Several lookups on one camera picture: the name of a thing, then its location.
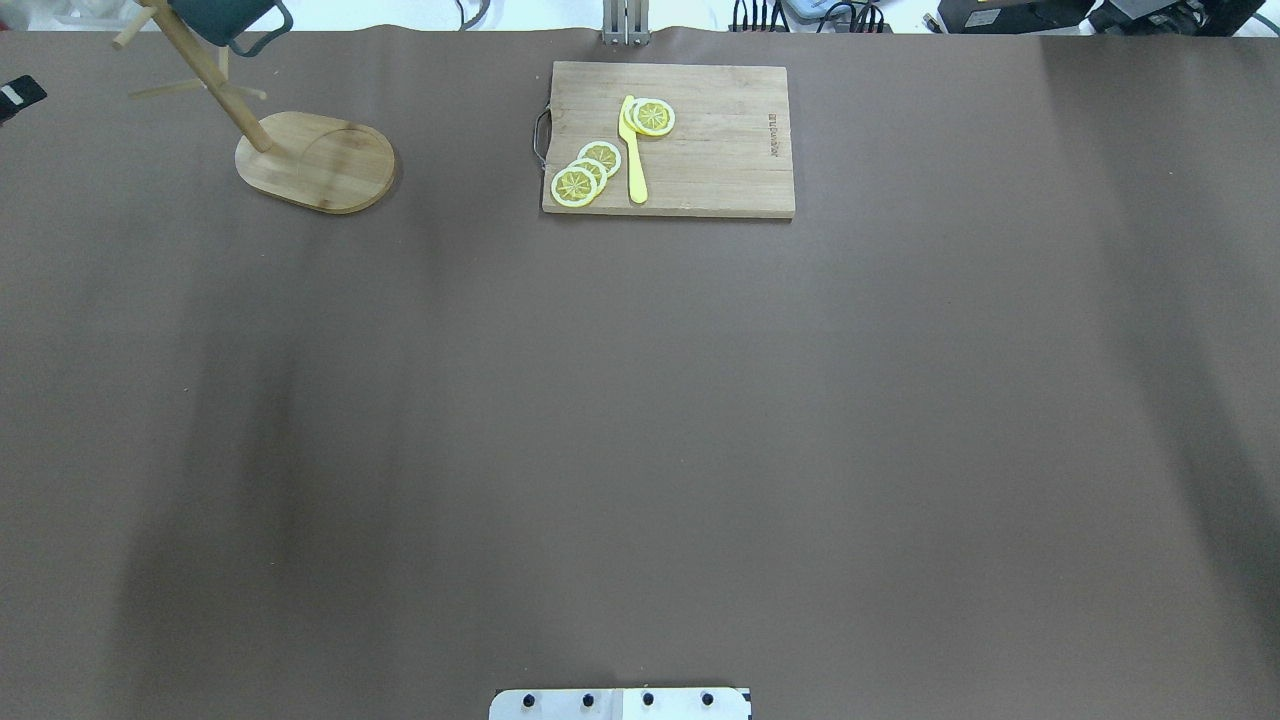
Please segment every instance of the cutting board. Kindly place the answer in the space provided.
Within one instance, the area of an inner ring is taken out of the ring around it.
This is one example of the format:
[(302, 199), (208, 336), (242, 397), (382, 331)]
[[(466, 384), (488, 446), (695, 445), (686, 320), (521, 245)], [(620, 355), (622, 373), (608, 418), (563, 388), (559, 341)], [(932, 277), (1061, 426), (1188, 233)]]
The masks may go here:
[[(649, 184), (644, 205), (627, 195), (627, 149), (618, 137), (627, 95), (658, 97), (676, 110), (671, 133), (639, 138)], [(559, 61), (552, 69), (550, 118), (547, 213), (795, 217), (786, 68)], [(552, 177), (593, 140), (617, 145), (623, 165), (590, 205), (564, 208), (552, 199)]]

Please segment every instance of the mug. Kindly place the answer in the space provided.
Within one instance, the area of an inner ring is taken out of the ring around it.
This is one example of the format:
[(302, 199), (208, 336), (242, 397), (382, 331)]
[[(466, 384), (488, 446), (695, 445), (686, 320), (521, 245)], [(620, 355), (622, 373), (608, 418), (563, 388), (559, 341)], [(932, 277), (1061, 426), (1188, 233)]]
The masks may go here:
[[(266, 33), (248, 50), (241, 50), (236, 36), (266, 14), (271, 6), (280, 9), (284, 24)], [(169, 0), (169, 6), (187, 23), (196, 35), (219, 47), (229, 46), (241, 58), (252, 58), (266, 47), (266, 44), (280, 37), (293, 27), (293, 15), (283, 0)]]

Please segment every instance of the brown tablecloth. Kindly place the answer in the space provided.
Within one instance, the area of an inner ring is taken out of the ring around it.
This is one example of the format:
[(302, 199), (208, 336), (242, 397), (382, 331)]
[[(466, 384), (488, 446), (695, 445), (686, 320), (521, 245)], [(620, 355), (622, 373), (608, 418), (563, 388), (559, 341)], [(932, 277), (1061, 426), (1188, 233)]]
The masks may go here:
[[(1280, 44), (0, 33), (0, 717), (1280, 715)], [(791, 223), (550, 217), (557, 59), (788, 68)]]

